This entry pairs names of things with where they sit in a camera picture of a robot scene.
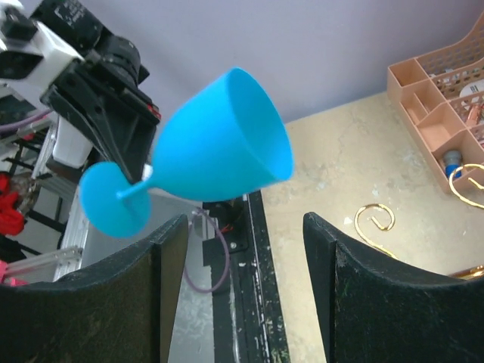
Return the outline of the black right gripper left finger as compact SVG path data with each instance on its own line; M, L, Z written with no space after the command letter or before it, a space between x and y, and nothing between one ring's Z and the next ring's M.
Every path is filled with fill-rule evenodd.
M176 216L55 282L1 288L3 362L165 362L188 249Z

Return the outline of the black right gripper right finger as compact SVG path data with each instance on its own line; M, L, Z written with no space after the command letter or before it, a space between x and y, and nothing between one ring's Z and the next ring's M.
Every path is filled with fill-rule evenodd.
M344 234L302 222L328 362L481 362L483 281L439 275Z

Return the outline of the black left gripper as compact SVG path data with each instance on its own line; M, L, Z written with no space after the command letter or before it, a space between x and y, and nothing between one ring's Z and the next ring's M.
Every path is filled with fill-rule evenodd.
M159 109L139 85L150 75L139 53L90 52L75 59L41 96L128 180L140 180L159 124Z

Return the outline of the blue wine glass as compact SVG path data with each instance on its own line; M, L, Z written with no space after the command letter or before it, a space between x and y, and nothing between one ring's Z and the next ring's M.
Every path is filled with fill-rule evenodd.
M290 139L275 105L246 70L235 67L167 122L147 178L130 183L116 163L96 163L80 180L79 199L99 231L131 237L150 219L151 191L217 202L285 182L293 171Z

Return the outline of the gold black wine glass rack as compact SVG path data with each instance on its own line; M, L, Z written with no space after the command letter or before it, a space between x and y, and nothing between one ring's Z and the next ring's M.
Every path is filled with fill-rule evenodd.
M345 222L357 239L386 256L454 278L482 278L483 166L460 166L444 186L396 189Z

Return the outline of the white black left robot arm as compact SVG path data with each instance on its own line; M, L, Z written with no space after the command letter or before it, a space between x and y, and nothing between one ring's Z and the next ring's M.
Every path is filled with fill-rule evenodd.
M82 56L61 71L42 101L115 162L130 183L139 182L160 113L138 87L149 75L138 49L78 1L43 1L30 17Z

